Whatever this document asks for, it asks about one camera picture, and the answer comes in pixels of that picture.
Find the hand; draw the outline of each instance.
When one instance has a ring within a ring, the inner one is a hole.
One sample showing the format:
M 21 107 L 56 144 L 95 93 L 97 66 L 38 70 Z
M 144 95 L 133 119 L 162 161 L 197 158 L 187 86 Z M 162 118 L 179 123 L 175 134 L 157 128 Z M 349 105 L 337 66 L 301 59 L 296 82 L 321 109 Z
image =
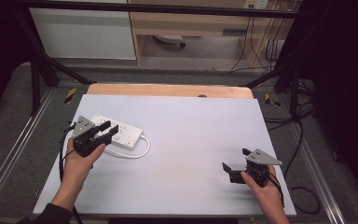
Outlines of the hand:
M 61 186 L 51 203 L 72 211 L 92 164 L 101 157 L 105 147 L 105 144 L 101 144 L 88 157 L 83 158 L 74 151 L 74 141 L 69 138 Z
M 272 165 L 268 166 L 269 172 L 276 176 L 275 169 Z M 283 211 L 281 194 L 272 182 L 268 182 L 264 188 L 255 183 L 255 180 L 241 172 L 242 178 L 257 198 L 258 204 L 267 216 L 268 223 L 289 223 L 286 214 Z

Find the wooden surface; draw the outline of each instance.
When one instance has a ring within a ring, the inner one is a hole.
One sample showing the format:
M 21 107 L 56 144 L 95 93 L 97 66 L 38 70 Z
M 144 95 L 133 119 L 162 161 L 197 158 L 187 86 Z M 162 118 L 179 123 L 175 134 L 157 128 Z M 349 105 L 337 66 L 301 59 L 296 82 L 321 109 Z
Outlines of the wooden surface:
M 89 86 L 87 94 L 101 95 L 151 95 L 151 96 L 193 96 L 205 95 L 216 98 L 253 99 L 249 88 L 226 86 L 192 86 L 162 84 L 103 84 Z

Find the black sleeve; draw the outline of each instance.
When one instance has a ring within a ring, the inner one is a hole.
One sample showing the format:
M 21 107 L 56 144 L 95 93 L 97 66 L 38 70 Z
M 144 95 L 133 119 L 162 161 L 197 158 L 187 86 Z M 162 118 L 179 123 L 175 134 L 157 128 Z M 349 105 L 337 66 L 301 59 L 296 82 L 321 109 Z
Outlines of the black sleeve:
M 68 224 L 72 213 L 52 203 L 46 205 L 45 210 L 35 220 L 26 218 L 17 224 Z

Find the power strip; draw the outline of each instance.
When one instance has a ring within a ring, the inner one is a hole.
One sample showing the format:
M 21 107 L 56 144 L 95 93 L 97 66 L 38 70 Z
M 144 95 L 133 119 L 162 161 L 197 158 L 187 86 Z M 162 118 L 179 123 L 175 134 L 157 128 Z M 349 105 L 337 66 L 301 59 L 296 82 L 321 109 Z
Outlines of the power strip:
M 266 9 L 269 0 L 246 0 L 244 8 L 249 9 Z
M 100 125 L 108 120 L 110 120 L 111 127 L 118 125 L 118 133 L 112 136 L 112 144 L 133 150 L 143 130 L 131 126 L 130 124 L 126 124 L 115 119 L 110 119 L 100 114 L 94 115 L 94 117 L 91 119 L 91 122 L 93 122 L 95 125 Z M 101 132 L 101 135 L 107 133 L 108 131 L 109 129 L 106 129 L 105 131 Z

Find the white tabletop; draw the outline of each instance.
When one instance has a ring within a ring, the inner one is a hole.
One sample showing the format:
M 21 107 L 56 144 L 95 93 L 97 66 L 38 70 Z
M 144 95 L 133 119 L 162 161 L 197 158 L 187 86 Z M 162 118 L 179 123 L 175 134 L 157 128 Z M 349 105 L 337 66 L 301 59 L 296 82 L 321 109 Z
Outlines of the white tabletop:
M 74 121 L 101 114 L 144 130 L 149 153 L 126 160 L 104 153 L 95 162 L 77 201 L 81 214 L 125 217 L 246 217 L 262 215 L 246 185 L 232 184 L 222 162 L 244 169 L 241 149 L 275 157 L 257 100 L 165 96 L 84 95 Z M 141 154 L 146 142 L 127 154 Z M 296 210 L 282 171 L 288 216 Z M 34 208 L 40 214 L 60 185 L 56 161 Z

